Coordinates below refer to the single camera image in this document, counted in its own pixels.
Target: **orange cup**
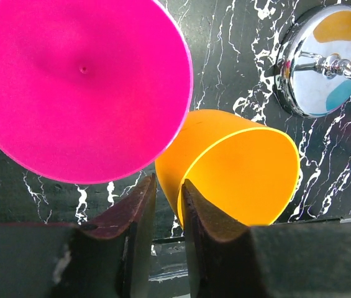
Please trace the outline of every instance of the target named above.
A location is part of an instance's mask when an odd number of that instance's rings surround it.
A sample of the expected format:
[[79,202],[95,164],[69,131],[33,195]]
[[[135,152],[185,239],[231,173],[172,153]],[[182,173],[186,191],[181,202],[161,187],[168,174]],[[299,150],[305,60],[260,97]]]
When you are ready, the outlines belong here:
[[155,166],[182,226],[180,190],[185,179],[239,222],[270,225],[295,192],[299,154],[284,132],[227,112],[199,110],[188,114]]

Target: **pink plastic cup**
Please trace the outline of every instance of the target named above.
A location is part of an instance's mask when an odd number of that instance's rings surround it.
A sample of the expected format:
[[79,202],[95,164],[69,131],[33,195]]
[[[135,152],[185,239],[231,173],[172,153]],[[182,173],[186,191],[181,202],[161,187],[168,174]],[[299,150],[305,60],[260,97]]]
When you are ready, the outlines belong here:
[[188,46],[154,0],[0,0],[0,149],[69,183],[149,165],[189,111]]

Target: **marble pattern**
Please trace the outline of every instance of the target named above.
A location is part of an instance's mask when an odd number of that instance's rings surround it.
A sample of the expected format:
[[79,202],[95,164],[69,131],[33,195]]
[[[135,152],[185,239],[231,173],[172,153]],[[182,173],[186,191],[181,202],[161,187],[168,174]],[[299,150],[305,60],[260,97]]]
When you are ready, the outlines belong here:
[[[295,20],[312,7],[351,6],[351,0],[162,3],[184,32],[193,56],[191,109],[231,112],[283,130],[296,142],[301,156],[298,189],[278,222],[351,214],[351,98],[327,117],[303,119],[283,111],[273,94],[273,66],[281,40]],[[150,165],[120,181],[65,184],[28,172],[0,152],[0,222],[81,224],[121,200],[153,172]],[[179,223],[160,188],[157,196],[156,237],[180,235]]]

